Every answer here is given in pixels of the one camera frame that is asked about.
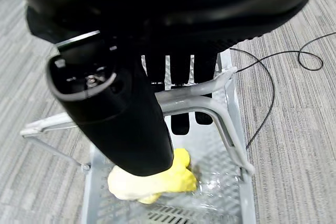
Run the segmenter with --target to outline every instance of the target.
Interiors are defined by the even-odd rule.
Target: floor
[[[84,175],[18,135],[27,122],[62,111],[44,80],[51,44],[32,37],[24,0],[0,0],[0,223],[76,223]],[[262,38],[236,47],[258,57],[298,49],[336,31],[336,0],[311,0],[303,12]],[[249,149],[256,166],[259,223],[336,223],[336,36],[307,48],[325,62],[321,71],[301,68],[295,54],[265,61],[276,84],[273,112]],[[252,60],[232,52],[238,67]],[[305,59],[314,67],[316,61]],[[238,74],[237,91],[246,139],[269,109],[271,89],[260,66]],[[44,139],[82,162],[88,141],[78,130]]]

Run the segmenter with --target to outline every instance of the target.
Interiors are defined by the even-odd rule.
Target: metal bar
[[[56,148],[50,146],[49,144],[41,141],[40,139],[38,139],[35,136],[27,136],[27,137],[24,137],[24,139],[30,141],[31,143],[33,143],[35,145],[38,145],[38,146],[42,147],[43,149],[45,149],[48,152],[53,153],[54,155],[57,155],[59,157],[62,157],[64,159],[66,159],[68,162],[73,163],[74,165],[76,165],[78,167],[82,168],[82,166],[86,166],[85,164],[82,164],[82,163],[78,162],[74,158],[72,158],[72,157],[64,154],[63,152],[57,150]]]
[[[168,100],[161,103],[160,106],[165,116],[193,111],[204,112],[210,115],[232,160],[238,166],[246,169],[250,175],[255,173],[254,166],[247,160],[230,115],[227,109],[221,104],[212,98],[196,96],[187,97],[183,100],[179,98]]]

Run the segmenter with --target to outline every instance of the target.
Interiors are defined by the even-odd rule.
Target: metal frame
[[[216,102],[214,99],[202,96],[224,87],[236,71],[237,68],[232,67],[219,74],[214,80],[182,89],[162,91],[156,93],[155,95],[164,116],[194,111],[204,112],[210,115],[217,126],[220,137],[233,162],[239,167],[245,169],[249,175],[252,175],[255,172],[255,168],[247,160],[228,109]],[[37,134],[42,132],[68,129],[72,127],[76,127],[76,125],[69,115],[67,113],[61,113],[27,124],[26,127],[20,131],[20,135],[45,150],[81,167],[82,171],[86,172],[89,170],[88,164],[78,162],[74,158],[44,143],[36,137]]]

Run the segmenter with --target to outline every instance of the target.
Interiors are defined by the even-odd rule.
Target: gray plastic basket
[[[230,67],[230,56],[220,58],[223,68]],[[190,83],[193,83],[191,71]],[[166,85],[169,86],[169,61]],[[242,125],[234,80],[213,95],[227,106],[243,142]],[[216,127],[198,125],[190,113],[190,132],[172,136],[174,148],[186,148],[191,156],[191,170],[197,177],[195,192],[166,193],[156,203],[144,205],[122,201],[108,191],[107,177],[113,164],[94,146],[91,170],[87,175],[82,223],[255,223],[251,179],[239,169],[226,152]],[[170,117],[166,117],[170,129]]]

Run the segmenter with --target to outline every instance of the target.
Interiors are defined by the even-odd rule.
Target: black cable
[[[305,47],[307,47],[309,44],[311,44],[311,43],[313,43],[313,42],[315,42],[315,41],[317,41],[317,40],[319,40],[319,39],[322,39],[322,38],[325,38],[325,37],[328,37],[328,36],[331,36],[331,35],[335,35],[335,34],[336,34],[336,32],[333,32],[333,33],[330,33],[330,34],[326,34],[326,35],[320,36],[320,37],[318,37],[318,38],[316,38],[316,39],[313,39],[313,40],[309,41],[308,43],[304,44],[304,45],[300,48],[300,50],[289,50],[289,51],[277,52],[277,53],[275,53],[275,54],[272,54],[272,55],[263,57],[263,58],[261,58],[261,59],[258,59],[256,56],[254,56],[253,54],[251,54],[251,53],[249,53],[249,52],[247,52],[247,51],[240,50],[240,49],[236,49],[236,48],[230,48],[230,50],[245,53],[245,54],[247,54],[247,55],[253,57],[253,58],[256,60],[256,62],[252,63],[251,65],[249,65],[249,66],[247,66],[247,67],[244,67],[244,68],[242,68],[242,69],[239,69],[239,70],[237,71],[237,73],[242,72],[242,71],[244,71],[244,70],[246,70],[246,69],[248,69],[248,68],[254,66],[255,64],[259,63],[259,64],[261,64],[262,67],[267,71],[267,74],[268,74],[269,79],[270,79],[271,84],[272,84],[272,101],[271,101],[270,108],[269,108],[269,110],[268,110],[268,112],[267,112],[267,114],[266,114],[264,120],[262,121],[260,127],[257,129],[257,131],[255,132],[255,134],[252,136],[252,138],[251,138],[251,139],[249,140],[249,142],[247,143],[247,145],[246,145],[246,149],[248,149],[248,148],[251,146],[252,142],[254,141],[254,139],[256,138],[256,136],[258,135],[258,133],[260,132],[261,128],[264,126],[264,124],[265,124],[267,118],[269,117],[269,115],[270,115],[271,112],[272,112],[272,109],[273,109],[273,106],[274,106],[274,101],[275,101],[275,84],[274,84],[274,80],[273,80],[272,75],[270,74],[269,70],[268,70],[267,67],[262,63],[262,61],[263,61],[263,60],[266,60],[266,59],[268,59],[268,58],[270,58],[270,57],[276,56],[276,55],[287,54],[287,53],[290,53],[290,52],[297,52],[297,53],[298,53],[298,54],[297,54],[297,60],[298,60],[300,66],[302,66],[303,68],[305,68],[305,69],[307,69],[307,70],[309,70],[309,71],[318,71],[318,70],[322,69],[323,66],[324,66],[324,62],[323,62],[323,60],[322,60],[319,56],[317,56],[317,55],[315,55],[315,54],[312,54],[311,52],[305,52],[305,51],[302,51],[302,50],[303,50]],[[306,67],[306,66],[302,63],[302,61],[301,61],[301,54],[311,55],[311,56],[315,57],[316,59],[319,60],[319,62],[320,62],[320,66],[319,66],[318,68],[308,68],[308,67]]]
[[[263,67],[263,68],[265,69],[265,71],[267,72],[268,77],[269,77],[269,79],[271,80],[271,84],[272,84],[272,103],[271,103],[271,105],[270,105],[270,109],[268,110],[268,112],[267,112],[267,114],[266,114],[264,120],[262,121],[260,127],[257,129],[256,133],[254,133],[253,137],[252,137],[252,138],[250,139],[250,141],[247,143],[247,145],[246,145],[246,149],[248,149],[248,148],[250,147],[251,143],[253,142],[253,140],[254,140],[254,139],[256,138],[256,136],[258,135],[259,131],[261,131],[261,129],[263,128],[263,125],[265,124],[267,118],[269,117],[270,113],[272,112],[273,105],[274,105],[274,101],[275,101],[275,85],[274,85],[273,77],[272,77],[271,73],[269,72],[268,68],[261,62],[262,59],[259,60],[256,56],[254,56],[253,54],[251,54],[251,53],[249,53],[249,52],[247,52],[247,51],[244,51],[244,50],[240,50],[240,49],[236,49],[236,48],[230,48],[230,50],[238,51],[238,52],[243,52],[243,53],[245,53],[245,54],[250,55],[251,57],[253,57],[253,58],[256,60],[256,62],[255,62],[254,64],[259,63],[259,64],[262,65],[262,67]],[[244,71],[244,70],[247,69],[247,68],[240,69],[240,70],[237,71],[237,73],[242,72],[242,71]]]

